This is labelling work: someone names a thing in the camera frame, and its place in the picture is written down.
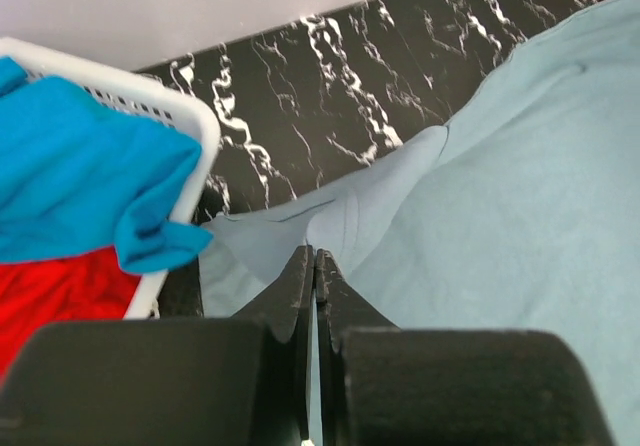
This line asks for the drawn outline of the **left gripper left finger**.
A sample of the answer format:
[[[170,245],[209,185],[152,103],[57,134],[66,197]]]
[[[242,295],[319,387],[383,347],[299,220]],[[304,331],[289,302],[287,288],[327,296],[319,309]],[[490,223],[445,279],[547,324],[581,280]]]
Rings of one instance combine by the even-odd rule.
[[[5,445],[298,445],[308,434],[314,259],[228,318],[59,322],[1,388]]]

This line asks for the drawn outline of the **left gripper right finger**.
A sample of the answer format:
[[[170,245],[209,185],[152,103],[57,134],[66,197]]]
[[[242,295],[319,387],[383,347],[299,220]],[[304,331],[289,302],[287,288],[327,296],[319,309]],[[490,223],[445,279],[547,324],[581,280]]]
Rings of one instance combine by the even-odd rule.
[[[397,327],[319,250],[327,445],[610,445],[587,374],[558,336]]]

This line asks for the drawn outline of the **grey blue t shirt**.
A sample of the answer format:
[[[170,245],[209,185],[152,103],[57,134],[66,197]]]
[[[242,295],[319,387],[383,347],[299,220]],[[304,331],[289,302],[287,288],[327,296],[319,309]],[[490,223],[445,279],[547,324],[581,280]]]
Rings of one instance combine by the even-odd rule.
[[[519,45],[442,126],[286,204],[219,215],[204,313],[229,316],[301,245],[405,328],[522,328],[581,358],[639,441],[639,0]]]

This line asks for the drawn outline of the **red t shirt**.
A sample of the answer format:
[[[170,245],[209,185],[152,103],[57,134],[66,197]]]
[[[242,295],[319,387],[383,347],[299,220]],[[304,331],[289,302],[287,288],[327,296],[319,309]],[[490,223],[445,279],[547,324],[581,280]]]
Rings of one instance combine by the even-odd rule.
[[[1,266],[1,375],[41,327],[60,321],[119,320],[140,277],[120,269],[112,248]]]

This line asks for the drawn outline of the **black marble pattern mat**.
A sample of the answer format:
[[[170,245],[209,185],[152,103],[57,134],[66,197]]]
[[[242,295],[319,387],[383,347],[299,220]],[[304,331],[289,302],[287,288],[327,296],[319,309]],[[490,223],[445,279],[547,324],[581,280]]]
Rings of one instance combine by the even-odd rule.
[[[277,223],[347,259],[361,218],[343,177],[445,124],[512,50],[601,0],[364,0],[143,69],[221,126],[195,213],[292,206]]]

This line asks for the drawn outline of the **white plastic laundry basket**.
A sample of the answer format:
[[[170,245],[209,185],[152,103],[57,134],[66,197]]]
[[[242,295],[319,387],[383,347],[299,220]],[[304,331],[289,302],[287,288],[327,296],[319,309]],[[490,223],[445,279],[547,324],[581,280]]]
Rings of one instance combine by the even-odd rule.
[[[114,249],[149,316],[171,270],[210,241],[192,215],[221,137],[200,100],[149,78],[1,41],[1,260]]]

